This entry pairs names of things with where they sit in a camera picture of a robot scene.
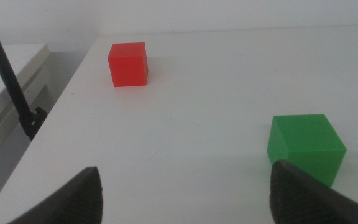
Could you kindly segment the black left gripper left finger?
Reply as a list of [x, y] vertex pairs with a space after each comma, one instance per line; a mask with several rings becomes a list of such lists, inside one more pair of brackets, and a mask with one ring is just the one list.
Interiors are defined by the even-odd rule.
[[99, 224], [103, 218], [103, 188], [97, 167], [87, 167], [29, 211], [18, 224]]

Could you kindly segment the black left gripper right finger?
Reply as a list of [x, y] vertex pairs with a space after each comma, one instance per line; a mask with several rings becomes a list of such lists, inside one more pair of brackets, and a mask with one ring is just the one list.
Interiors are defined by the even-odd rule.
[[270, 211], [275, 223], [358, 224], [358, 203], [287, 160], [274, 162]]

